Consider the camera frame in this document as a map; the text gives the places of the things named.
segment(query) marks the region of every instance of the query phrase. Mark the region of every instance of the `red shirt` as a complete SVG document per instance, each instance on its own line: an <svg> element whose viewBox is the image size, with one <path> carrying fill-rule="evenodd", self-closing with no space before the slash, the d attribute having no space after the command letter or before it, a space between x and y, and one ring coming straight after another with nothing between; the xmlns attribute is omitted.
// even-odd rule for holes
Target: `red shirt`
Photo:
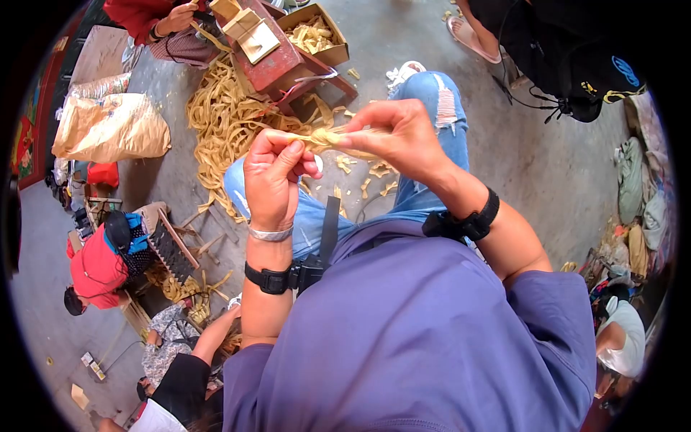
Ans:
<svg viewBox="0 0 691 432"><path fill-rule="evenodd" d="M99 309L117 307L115 290L127 279L127 266L106 244L104 228L98 227L70 262L75 292L82 297L96 296L88 300Z"/></svg>
<svg viewBox="0 0 691 432"><path fill-rule="evenodd" d="M106 0L103 10L108 16L127 29L134 38L135 45L148 43L151 28L161 19L168 16L176 4L186 1L169 0ZM204 1L198 3L199 10L204 11Z"/></svg>

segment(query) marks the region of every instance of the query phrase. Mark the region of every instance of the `ripped jeans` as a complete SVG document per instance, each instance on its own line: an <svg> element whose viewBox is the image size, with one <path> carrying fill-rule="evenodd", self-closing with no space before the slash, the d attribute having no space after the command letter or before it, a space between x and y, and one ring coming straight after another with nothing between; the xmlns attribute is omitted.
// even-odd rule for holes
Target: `ripped jeans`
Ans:
<svg viewBox="0 0 691 432"><path fill-rule="evenodd" d="M459 167L468 171L466 131L468 123L461 106L461 95L451 78L439 72L420 72L400 84L389 97L391 100L420 99L427 108L430 121L437 127L437 137L444 153ZM240 210L250 219L245 200L244 158L235 161L223 176L225 191ZM423 223L433 210L446 207L427 186L403 175L398 180L394 207L387 213L356 224L339 216L339 240L353 231L381 223L385 220L406 219ZM319 252L321 226L326 208L313 197L300 190L298 209L293 229L293 258L303 259Z"/></svg>

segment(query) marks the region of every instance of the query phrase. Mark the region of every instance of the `floral shirt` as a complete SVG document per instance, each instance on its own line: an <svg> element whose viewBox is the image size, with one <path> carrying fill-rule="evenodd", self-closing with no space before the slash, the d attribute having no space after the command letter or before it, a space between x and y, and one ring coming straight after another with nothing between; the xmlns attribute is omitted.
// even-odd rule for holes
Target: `floral shirt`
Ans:
<svg viewBox="0 0 691 432"><path fill-rule="evenodd" d="M192 348L182 342L173 342L176 339L188 339L199 336L199 332L182 316L182 306L172 305L157 313L151 319L149 330L156 330L163 339L161 347L147 344L144 347L142 366L144 373L154 387L158 387L168 366L173 362L178 353L190 354Z"/></svg>

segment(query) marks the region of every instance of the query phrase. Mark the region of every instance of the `silver bracelet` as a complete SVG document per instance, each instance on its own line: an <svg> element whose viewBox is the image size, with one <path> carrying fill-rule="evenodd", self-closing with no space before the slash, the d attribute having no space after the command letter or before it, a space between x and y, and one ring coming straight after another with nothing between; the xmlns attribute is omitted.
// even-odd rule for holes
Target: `silver bracelet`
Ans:
<svg viewBox="0 0 691 432"><path fill-rule="evenodd" d="M283 231L277 232L257 231L256 229L252 229L252 227L250 227L249 225L247 225L247 228L249 229L250 236L264 241L283 241L293 234L292 225L288 229L284 229Z"/></svg>

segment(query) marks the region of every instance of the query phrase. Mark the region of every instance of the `purple shirt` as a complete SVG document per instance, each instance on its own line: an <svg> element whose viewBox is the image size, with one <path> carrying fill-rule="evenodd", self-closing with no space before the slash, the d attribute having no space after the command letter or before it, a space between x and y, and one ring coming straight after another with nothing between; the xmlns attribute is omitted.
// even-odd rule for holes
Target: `purple shirt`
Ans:
<svg viewBox="0 0 691 432"><path fill-rule="evenodd" d="M507 296L446 238L406 232L348 258L342 244L276 345L226 361L224 431L580 428L596 357L578 274L525 272Z"/></svg>

